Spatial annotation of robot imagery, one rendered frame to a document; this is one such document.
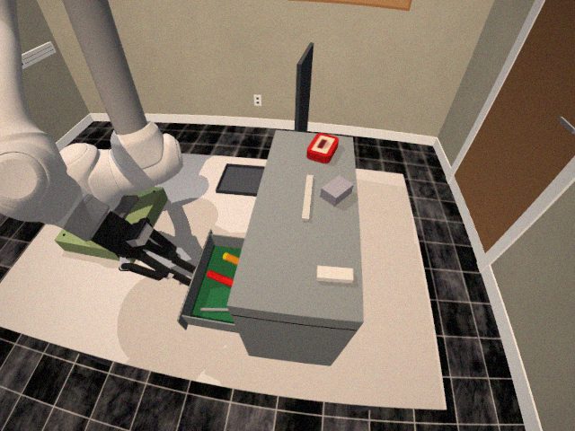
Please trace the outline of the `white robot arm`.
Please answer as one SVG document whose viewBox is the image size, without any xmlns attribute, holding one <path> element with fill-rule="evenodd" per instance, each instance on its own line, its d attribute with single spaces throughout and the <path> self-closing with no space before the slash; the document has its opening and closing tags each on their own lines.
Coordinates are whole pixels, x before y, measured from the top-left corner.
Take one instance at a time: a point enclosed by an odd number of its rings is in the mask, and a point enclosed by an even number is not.
<svg viewBox="0 0 575 431">
<path fill-rule="evenodd" d="M 146 119 L 109 1 L 62 1 L 114 129 L 111 150 L 77 143 L 59 152 L 36 126 L 23 90 L 17 0 L 0 0 L 0 213 L 88 242 L 108 212 L 127 217 L 139 197 L 126 194 L 168 181 L 183 160 L 179 142 Z"/>
</svg>

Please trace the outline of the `orange cylinder with yellow end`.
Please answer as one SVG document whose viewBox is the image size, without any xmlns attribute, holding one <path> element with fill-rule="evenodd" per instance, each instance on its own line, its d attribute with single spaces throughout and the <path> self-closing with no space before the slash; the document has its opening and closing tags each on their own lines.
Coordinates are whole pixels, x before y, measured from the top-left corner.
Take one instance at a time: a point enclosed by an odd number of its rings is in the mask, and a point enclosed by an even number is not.
<svg viewBox="0 0 575 431">
<path fill-rule="evenodd" d="M 223 259 L 226 260 L 226 261 L 229 261 L 229 262 L 231 262 L 231 263 L 233 263 L 233 264 L 235 264 L 235 265 L 237 265 L 237 264 L 238 264 L 238 261 L 239 261 L 239 258 L 238 258 L 238 257 L 236 257 L 236 256 L 234 256 L 234 255 L 232 255 L 232 254 L 229 254 L 229 253 L 227 253 L 227 252 L 225 252 L 225 254 L 224 254 L 224 256 L 223 256 Z"/>
</svg>

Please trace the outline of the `black flat panel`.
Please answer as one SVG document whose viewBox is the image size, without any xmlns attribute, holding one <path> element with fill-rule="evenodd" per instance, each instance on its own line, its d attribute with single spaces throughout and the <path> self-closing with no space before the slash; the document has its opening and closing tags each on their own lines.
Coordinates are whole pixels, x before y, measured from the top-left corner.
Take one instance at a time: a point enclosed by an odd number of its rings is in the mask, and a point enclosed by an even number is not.
<svg viewBox="0 0 575 431">
<path fill-rule="evenodd" d="M 305 52 L 296 64 L 296 104 L 294 128 L 294 131 L 296 132 L 305 132 L 305 125 L 308 126 L 313 52 L 314 44 L 310 42 L 305 49 Z M 305 123 L 303 123 L 304 119 Z"/>
</svg>

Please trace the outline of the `grey tool chest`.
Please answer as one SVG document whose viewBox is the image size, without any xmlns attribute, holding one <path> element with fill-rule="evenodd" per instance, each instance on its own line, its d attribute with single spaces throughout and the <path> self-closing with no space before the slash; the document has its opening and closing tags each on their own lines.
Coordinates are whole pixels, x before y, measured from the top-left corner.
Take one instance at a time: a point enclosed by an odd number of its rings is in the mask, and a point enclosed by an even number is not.
<svg viewBox="0 0 575 431">
<path fill-rule="evenodd" d="M 331 366 L 364 323 L 353 137 L 336 136 L 319 163 L 306 157 L 316 135 L 276 130 L 245 238 L 209 230 L 177 319 L 185 330 L 235 332 L 249 356 Z M 334 207 L 320 194 L 339 175 L 354 185 Z M 316 281 L 317 266 L 353 268 L 353 282 Z"/>
</svg>

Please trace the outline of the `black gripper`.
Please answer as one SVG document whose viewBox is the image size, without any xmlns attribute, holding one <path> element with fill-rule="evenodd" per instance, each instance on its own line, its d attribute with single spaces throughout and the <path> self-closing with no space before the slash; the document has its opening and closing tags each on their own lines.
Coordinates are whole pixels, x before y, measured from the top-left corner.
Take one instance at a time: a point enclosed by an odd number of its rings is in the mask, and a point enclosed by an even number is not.
<svg viewBox="0 0 575 431">
<path fill-rule="evenodd" d="M 154 229 L 149 237 L 160 246 L 147 240 L 145 245 L 132 248 L 127 242 L 121 240 L 131 225 L 132 224 L 127 220 L 110 211 L 91 241 L 117 255 L 120 259 L 119 271 L 130 271 L 158 281 L 163 278 L 169 279 L 172 277 L 182 282 L 184 285 L 189 286 L 191 281 L 190 278 L 185 277 L 183 274 L 173 269 L 167 268 L 164 264 L 143 251 L 148 250 L 165 259 L 171 260 L 173 264 L 193 274 L 195 266 L 181 259 L 181 255 L 176 252 L 177 247 Z M 130 258 L 140 260 L 152 269 L 131 263 L 127 260 Z"/>
</svg>

